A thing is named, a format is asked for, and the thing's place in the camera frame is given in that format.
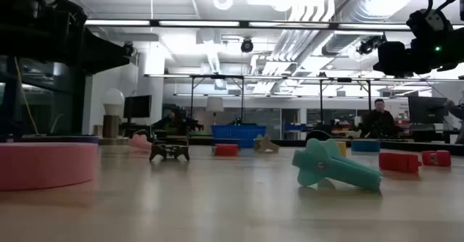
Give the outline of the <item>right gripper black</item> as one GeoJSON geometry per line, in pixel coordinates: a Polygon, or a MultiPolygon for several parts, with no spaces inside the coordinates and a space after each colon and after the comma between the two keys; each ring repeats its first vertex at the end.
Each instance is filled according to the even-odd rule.
{"type": "Polygon", "coordinates": [[[387,41],[377,48],[378,62],[375,71],[394,77],[410,77],[426,74],[440,67],[441,46],[423,44],[413,39],[407,48],[402,42],[387,41]]]}

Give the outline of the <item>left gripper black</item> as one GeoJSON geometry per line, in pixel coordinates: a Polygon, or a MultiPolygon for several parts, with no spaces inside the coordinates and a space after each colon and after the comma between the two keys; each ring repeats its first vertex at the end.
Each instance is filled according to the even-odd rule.
{"type": "MultiPolygon", "coordinates": [[[[64,63],[69,67],[80,64],[84,24],[87,15],[83,8],[70,0],[55,0],[50,3],[56,28],[56,45],[64,63]]],[[[86,28],[86,73],[99,72],[121,67],[130,63],[131,47],[119,46],[96,36],[86,28]]]]}

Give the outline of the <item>pink tape roll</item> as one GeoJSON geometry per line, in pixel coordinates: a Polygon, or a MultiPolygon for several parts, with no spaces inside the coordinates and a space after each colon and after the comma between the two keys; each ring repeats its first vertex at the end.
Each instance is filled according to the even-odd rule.
{"type": "Polygon", "coordinates": [[[96,143],[0,143],[0,191],[75,185],[96,176],[96,143]]]}

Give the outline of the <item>tan staple remover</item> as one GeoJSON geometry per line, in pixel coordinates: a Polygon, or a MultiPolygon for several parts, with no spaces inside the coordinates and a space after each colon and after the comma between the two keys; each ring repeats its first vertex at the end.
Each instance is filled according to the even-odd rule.
{"type": "Polygon", "coordinates": [[[268,134],[258,135],[254,140],[254,150],[265,153],[267,151],[278,152],[280,146],[273,143],[268,134]]]}

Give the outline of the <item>black ceiling track light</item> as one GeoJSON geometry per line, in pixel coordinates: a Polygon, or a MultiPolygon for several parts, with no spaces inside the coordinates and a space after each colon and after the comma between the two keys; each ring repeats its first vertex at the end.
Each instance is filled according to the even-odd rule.
{"type": "Polygon", "coordinates": [[[361,41],[360,45],[357,47],[356,52],[360,55],[370,54],[372,51],[376,50],[381,44],[386,42],[386,36],[370,36],[361,41]]]}

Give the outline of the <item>white bulb lamp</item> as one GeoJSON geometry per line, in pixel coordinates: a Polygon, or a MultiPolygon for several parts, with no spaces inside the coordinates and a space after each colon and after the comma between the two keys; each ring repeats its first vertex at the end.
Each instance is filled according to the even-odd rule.
{"type": "Polygon", "coordinates": [[[104,108],[103,124],[99,145],[120,145],[125,143],[123,112],[125,97],[116,88],[109,89],[101,98],[104,108]]]}

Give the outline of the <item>person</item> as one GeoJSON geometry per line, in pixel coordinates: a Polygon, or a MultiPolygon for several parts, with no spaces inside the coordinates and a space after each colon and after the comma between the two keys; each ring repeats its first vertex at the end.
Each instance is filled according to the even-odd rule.
{"type": "Polygon", "coordinates": [[[390,138],[398,134],[392,114],[385,110],[383,99],[374,101],[375,108],[362,119],[361,138],[390,138]]]}
{"type": "Polygon", "coordinates": [[[456,105],[452,100],[447,99],[446,107],[454,117],[458,118],[461,121],[461,126],[459,129],[459,135],[456,139],[456,144],[464,145],[464,106],[456,105]]]}

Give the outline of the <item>black monitor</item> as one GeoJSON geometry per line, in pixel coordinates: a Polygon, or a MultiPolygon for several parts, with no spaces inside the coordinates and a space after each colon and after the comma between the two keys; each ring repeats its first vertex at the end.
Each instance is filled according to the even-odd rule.
{"type": "Polygon", "coordinates": [[[409,96],[408,106],[411,123],[443,123],[448,115],[446,98],[409,96]]]}
{"type": "Polygon", "coordinates": [[[125,98],[124,103],[124,118],[148,118],[151,114],[152,97],[145,96],[130,96],[125,98]]]}

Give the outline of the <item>linear ceiling light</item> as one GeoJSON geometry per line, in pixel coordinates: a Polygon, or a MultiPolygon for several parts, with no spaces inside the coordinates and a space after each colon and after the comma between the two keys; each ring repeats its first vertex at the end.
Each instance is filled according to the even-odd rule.
{"type": "Polygon", "coordinates": [[[91,27],[137,28],[243,28],[283,30],[346,30],[406,32],[410,28],[401,23],[388,22],[279,22],[227,20],[87,20],[91,27]]]}

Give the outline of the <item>white shade table lamp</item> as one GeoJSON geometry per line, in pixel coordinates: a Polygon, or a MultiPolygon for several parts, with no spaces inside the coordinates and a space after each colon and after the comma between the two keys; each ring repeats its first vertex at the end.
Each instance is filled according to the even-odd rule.
{"type": "Polygon", "coordinates": [[[206,110],[212,115],[212,124],[216,125],[217,114],[224,111],[223,98],[217,96],[209,96],[207,98],[206,110]]]}

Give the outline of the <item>blue plastic basket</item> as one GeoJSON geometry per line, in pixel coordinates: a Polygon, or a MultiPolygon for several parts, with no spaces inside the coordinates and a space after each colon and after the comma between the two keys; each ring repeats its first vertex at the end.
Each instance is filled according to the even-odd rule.
{"type": "Polygon", "coordinates": [[[213,125],[211,128],[214,139],[237,140],[239,148],[253,148],[255,138],[266,134],[266,127],[258,125],[213,125]]]}

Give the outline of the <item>black metal gantry frame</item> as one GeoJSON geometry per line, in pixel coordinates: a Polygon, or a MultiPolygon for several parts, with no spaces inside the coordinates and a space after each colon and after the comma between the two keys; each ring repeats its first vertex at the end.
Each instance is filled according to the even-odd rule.
{"type": "Polygon", "coordinates": [[[241,117],[244,116],[244,99],[245,98],[274,98],[274,99],[291,99],[291,98],[300,98],[300,99],[320,99],[320,109],[323,109],[323,95],[324,90],[334,84],[342,84],[342,85],[349,85],[356,83],[362,89],[364,89],[368,93],[368,103],[371,106],[371,86],[373,81],[379,81],[378,78],[347,78],[347,77],[287,77],[287,76],[270,76],[270,75],[187,75],[187,78],[191,79],[191,108],[190,113],[193,113],[193,105],[194,105],[194,97],[195,96],[206,96],[206,97],[236,97],[241,99],[241,117]],[[194,89],[202,83],[204,79],[211,79],[211,80],[232,80],[240,90],[239,94],[232,94],[232,93],[194,93],[194,89]],[[279,83],[285,80],[301,80],[302,82],[299,85],[296,85],[295,88],[302,86],[302,84],[306,81],[309,81],[313,85],[319,86],[318,94],[315,93],[295,93],[292,91],[291,93],[271,93],[271,92],[261,92],[261,93],[245,93],[245,86],[247,80],[256,80],[258,83],[279,83]]]}

